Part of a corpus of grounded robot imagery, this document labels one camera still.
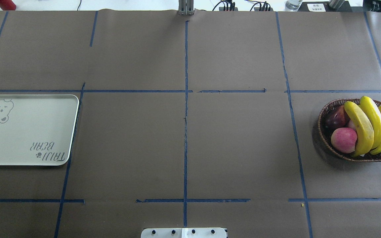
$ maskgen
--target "sticker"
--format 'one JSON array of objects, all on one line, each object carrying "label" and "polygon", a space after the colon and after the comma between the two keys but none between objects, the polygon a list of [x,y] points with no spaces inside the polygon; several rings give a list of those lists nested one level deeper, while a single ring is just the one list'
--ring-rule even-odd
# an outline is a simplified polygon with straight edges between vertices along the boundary
[{"label": "sticker", "polygon": [[322,3],[307,4],[310,12],[325,12],[324,5]]}]

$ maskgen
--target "white plate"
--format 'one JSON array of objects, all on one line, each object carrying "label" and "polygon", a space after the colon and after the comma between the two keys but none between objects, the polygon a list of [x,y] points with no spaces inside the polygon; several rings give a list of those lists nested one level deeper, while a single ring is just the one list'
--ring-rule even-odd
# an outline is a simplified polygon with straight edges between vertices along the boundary
[{"label": "white plate", "polygon": [[74,95],[0,95],[0,165],[65,164],[78,107]]}]

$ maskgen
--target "black cable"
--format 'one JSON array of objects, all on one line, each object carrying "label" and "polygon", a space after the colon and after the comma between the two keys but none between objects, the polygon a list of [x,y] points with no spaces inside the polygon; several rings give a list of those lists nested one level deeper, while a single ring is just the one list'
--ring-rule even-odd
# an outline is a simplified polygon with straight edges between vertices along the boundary
[{"label": "black cable", "polygon": [[264,2],[263,7],[260,8],[260,12],[261,11],[266,12],[264,9],[267,9],[267,2]]},{"label": "black cable", "polygon": [[254,5],[252,5],[251,9],[249,11],[252,11],[252,9],[254,9],[254,6],[259,4],[260,5],[260,8],[261,8],[261,3],[260,2],[256,2]]},{"label": "black cable", "polygon": [[252,5],[251,9],[249,11],[252,11],[252,9],[254,9],[254,7],[259,4],[260,5],[260,8],[258,9],[259,12],[269,12],[271,10],[271,5],[269,3],[267,3],[267,1],[265,2],[256,2],[254,5]]},{"label": "black cable", "polygon": [[82,0],[80,0],[79,6],[77,6],[77,10],[79,10],[80,5],[82,5]]},{"label": "black cable", "polygon": [[220,4],[220,3],[223,3],[223,6],[224,6],[224,9],[226,9],[226,5],[224,4],[224,3],[227,3],[226,1],[220,1],[220,2],[218,2],[217,3],[217,5],[216,6],[214,6],[214,8],[213,8],[213,10],[215,10],[216,9],[216,7]]}]

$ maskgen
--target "dark red apple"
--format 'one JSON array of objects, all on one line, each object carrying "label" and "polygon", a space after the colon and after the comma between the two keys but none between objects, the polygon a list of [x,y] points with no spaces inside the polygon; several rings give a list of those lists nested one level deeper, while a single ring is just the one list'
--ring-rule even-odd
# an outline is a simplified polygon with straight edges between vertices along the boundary
[{"label": "dark red apple", "polygon": [[345,112],[345,107],[339,106],[336,107],[325,117],[325,127],[331,131],[336,130],[337,128],[345,127],[349,122],[349,116]]}]

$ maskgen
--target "fruit basket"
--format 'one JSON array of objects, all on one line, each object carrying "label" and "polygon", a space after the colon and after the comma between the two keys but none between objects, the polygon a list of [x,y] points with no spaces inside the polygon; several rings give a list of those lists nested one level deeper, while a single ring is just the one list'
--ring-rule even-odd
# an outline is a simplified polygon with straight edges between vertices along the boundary
[{"label": "fruit basket", "polygon": [[[346,101],[353,101],[356,104],[360,104],[359,98],[349,98],[349,99],[337,99],[327,103],[318,116],[317,120],[317,131],[319,134],[320,143],[316,143],[321,146],[323,150],[327,151],[328,154],[334,155],[335,157],[341,158],[347,161],[354,162],[381,162],[381,153],[377,155],[372,155],[370,153],[365,154],[364,156],[351,157],[349,154],[343,154],[331,145],[331,132],[325,128],[325,118],[328,113],[333,111],[336,107],[343,105]],[[377,106],[381,105],[381,101],[374,100]]]}]

